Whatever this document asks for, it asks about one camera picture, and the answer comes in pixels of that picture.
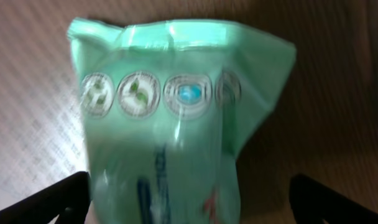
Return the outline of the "light teal wipes packet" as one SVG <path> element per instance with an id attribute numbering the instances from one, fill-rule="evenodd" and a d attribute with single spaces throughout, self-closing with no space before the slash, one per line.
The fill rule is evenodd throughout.
<path id="1" fill-rule="evenodd" d="M 74 19 L 100 223 L 238 223 L 236 160 L 274 110 L 295 46 L 237 22 Z"/>

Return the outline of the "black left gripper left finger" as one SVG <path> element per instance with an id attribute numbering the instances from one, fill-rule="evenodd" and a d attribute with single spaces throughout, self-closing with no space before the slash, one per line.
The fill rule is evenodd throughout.
<path id="1" fill-rule="evenodd" d="M 91 198 L 88 172 L 77 172 L 20 202 L 0 210 L 0 224 L 84 224 Z"/>

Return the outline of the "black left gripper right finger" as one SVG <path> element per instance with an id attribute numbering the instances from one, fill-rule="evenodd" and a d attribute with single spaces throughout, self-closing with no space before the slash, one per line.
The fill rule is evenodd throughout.
<path id="1" fill-rule="evenodd" d="M 290 179 L 289 203 L 297 224 L 378 223 L 378 213 L 303 174 Z"/>

